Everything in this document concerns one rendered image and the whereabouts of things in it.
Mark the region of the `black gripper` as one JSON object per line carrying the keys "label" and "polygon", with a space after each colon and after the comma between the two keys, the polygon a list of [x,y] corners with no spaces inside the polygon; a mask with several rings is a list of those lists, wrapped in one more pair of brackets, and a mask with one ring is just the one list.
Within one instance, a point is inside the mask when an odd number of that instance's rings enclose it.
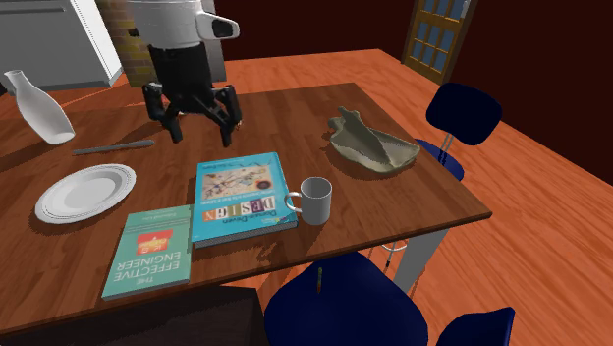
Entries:
{"label": "black gripper", "polygon": [[[159,121],[177,144],[183,139],[178,115],[200,113],[220,128],[222,144],[228,147],[232,132],[242,122],[242,111],[232,85],[212,88],[211,74],[204,44],[177,49],[147,46],[158,83],[142,86],[147,114]],[[170,103],[162,102],[165,95]]]}

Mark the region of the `grey pen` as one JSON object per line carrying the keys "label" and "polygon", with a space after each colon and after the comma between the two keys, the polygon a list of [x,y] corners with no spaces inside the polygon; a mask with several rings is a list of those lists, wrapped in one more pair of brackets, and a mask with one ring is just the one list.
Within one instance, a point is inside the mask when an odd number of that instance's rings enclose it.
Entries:
{"label": "grey pen", "polygon": [[73,155],[106,152],[106,151],[125,149],[125,148],[146,147],[146,146],[151,146],[153,144],[155,144],[154,140],[142,140],[142,141],[136,141],[136,142],[126,143],[126,144],[113,144],[113,145],[98,146],[98,147],[91,147],[91,148],[75,149],[73,150]]}

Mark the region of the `brown wooden table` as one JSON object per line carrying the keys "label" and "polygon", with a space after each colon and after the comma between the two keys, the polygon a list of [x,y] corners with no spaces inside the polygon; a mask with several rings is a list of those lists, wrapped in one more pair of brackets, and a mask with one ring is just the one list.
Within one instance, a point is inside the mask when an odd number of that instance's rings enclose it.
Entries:
{"label": "brown wooden table", "polygon": [[[190,288],[218,285],[308,261],[479,221],[489,209],[431,155],[379,175],[346,161],[330,145],[330,118],[344,106],[372,128],[398,138],[405,130],[354,84],[244,94],[244,122],[224,147],[219,130],[197,115],[180,120],[175,144],[141,106],[126,106],[118,90],[71,111],[75,137],[41,140],[19,118],[0,120],[0,338],[52,322],[87,317],[143,301],[143,295],[101,299],[129,214],[194,200],[196,167],[204,161],[274,151],[287,185],[320,176],[333,187],[331,215],[321,226],[194,251]],[[154,140],[146,147],[73,155],[73,150]],[[39,221],[34,207],[55,182],[92,165],[123,163],[137,181],[108,211],[66,225]]]}

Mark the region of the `blue book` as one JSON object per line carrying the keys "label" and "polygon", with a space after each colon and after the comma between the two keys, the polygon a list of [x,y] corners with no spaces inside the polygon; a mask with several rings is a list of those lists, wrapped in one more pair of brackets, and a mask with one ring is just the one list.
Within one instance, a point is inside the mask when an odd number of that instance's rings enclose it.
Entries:
{"label": "blue book", "polygon": [[292,229],[298,216],[278,154],[267,152],[197,166],[192,242],[211,247]]}

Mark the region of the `white plate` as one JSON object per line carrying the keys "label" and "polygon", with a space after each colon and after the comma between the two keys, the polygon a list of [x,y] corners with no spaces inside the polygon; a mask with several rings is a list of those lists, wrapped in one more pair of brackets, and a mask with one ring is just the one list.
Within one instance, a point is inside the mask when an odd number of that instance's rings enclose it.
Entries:
{"label": "white plate", "polygon": [[136,179],[135,170],[123,164],[87,167],[47,189],[35,205],[35,216],[51,224],[91,218],[123,200]]}

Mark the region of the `white vase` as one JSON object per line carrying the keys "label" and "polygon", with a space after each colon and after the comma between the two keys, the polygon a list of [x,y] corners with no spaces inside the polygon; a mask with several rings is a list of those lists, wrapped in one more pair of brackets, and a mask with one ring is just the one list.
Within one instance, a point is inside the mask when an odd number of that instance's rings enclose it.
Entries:
{"label": "white vase", "polygon": [[63,108],[45,91],[34,86],[22,70],[5,72],[14,87],[19,111],[32,129],[48,144],[63,144],[75,130]]}

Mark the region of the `grey and white refrigerator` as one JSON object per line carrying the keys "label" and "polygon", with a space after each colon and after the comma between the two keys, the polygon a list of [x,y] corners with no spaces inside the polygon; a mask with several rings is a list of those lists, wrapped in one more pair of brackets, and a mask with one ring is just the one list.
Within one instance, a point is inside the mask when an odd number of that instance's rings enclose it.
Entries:
{"label": "grey and white refrigerator", "polygon": [[0,0],[0,84],[24,72],[42,90],[111,87],[123,68],[94,0]]}

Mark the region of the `teal green book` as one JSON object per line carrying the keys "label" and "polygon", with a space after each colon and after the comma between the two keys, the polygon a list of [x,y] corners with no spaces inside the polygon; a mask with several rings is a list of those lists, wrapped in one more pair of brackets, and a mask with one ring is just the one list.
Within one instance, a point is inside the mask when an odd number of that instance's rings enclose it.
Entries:
{"label": "teal green book", "polygon": [[192,216],[190,204],[129,214],[101,299],[188,283]]}

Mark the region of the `grey mug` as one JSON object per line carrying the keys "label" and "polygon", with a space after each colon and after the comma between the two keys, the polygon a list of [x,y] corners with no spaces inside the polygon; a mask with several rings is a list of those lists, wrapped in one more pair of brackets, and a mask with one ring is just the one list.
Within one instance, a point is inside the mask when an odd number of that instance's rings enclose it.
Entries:
{"label": "grey mug", "polygon": [[[301,206],[290,205],[291,197],[301,199]],[[308,177],[301,182],[301,190],[288,193],[284,203],[291,211],[298,212],[309,225],[322,225],[330,216],[332,185],[323,177]]]}

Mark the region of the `olive green crumpled cloth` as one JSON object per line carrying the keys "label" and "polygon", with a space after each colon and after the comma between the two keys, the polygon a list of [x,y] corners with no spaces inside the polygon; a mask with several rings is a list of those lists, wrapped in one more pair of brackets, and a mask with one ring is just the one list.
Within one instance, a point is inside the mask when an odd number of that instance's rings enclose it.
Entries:
{"label": "olive green crumpled cloth", "polygon": [[373,172],[393,173],[412,164],[420,146],[368,127],[357,110],[338,107],[340,117],[330,118],[334,130],[329,141],[344,158]]}

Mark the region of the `wooden door with glass panes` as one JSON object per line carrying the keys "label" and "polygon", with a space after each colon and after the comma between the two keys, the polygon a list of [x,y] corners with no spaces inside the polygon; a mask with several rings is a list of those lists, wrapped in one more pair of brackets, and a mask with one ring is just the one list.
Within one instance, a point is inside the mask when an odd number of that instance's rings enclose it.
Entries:
{"label": "wooden door with glass panes", "polygon": [[415,0],[401,62],[432,82],[447,83],[477,0]]}

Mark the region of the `dark blue chair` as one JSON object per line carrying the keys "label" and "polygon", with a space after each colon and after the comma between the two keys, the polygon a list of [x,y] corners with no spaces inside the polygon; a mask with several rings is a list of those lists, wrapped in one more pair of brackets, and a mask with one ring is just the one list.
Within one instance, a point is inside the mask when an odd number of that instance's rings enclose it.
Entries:
{"label": "dark blue chair", "polygon": [[428,344],[416,304],[358,252],[315,261],[282,286],[265,309],[264,325],[270,346]]}
{"label": "dark blue chair", "polygon": [[435,93],[426,110],[427,122],[446,133],[443,144],[417,142],[458,181],[464,178],[462,165],[448,152],[453,139],[467,145],[482,144],[502,118],[502,106],[487,93],[457,83],[446,83]]}

